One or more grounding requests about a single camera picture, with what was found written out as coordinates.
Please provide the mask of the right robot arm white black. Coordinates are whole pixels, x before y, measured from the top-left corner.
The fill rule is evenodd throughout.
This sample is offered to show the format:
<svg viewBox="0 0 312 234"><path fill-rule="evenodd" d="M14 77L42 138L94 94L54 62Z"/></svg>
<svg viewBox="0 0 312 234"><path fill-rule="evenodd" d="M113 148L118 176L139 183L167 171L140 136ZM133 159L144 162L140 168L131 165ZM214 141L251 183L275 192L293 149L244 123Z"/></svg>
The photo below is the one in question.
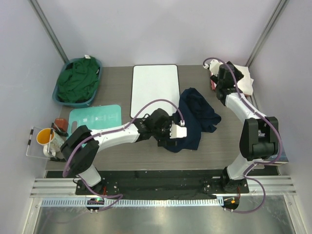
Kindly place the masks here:
<svg viewBox="0 0 312 234"><path fill-rule="evenodd" d="M210 61L211 81L216 84L216 97L232 110L243 123L239 141L239 155L225 167L220 178L220 187L227 193L235 193L246 182L245 176L257 164L264 163L279 151L281 139L278 120L259 112L246 99L238 87L244 75L232 63Z"/></svg>

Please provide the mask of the navy blue t shirt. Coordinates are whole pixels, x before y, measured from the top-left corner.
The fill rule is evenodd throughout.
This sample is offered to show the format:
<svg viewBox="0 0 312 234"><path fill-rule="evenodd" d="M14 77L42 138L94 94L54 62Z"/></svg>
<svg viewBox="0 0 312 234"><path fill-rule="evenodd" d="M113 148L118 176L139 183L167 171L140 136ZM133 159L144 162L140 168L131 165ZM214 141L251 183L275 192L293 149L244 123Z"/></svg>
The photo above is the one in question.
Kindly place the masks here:
<svg viewBox="0 0 312 234"><path fill-rule="evenodd" d="M195 88L186 89L180 95L179 110L184 117L187 136L178 138L176 145L165 146L164 148L173 153L178 153L183 149L197 150L201 133L213 133L221 121L221 116Z"/></svg>

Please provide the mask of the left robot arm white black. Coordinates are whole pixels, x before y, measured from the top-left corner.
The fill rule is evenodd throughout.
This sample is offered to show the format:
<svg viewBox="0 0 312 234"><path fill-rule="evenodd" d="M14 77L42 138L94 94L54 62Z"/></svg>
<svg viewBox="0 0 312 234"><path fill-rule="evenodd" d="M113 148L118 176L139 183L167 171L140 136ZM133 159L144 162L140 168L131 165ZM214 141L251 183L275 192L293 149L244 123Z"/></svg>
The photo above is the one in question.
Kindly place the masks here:
<svg viewBox="0 0 312 234"><path fill-rule="evenodd" d="M158 146L175 146L187 136L184 119L178 120L163 109L156 109L142 118L134 118L119 127L90 130L79 126L63 143L60 151L66 161L63 175L79 177L81 189L100 194L105 183L93 165L96 155L107 148L155 138Z"/></svg>

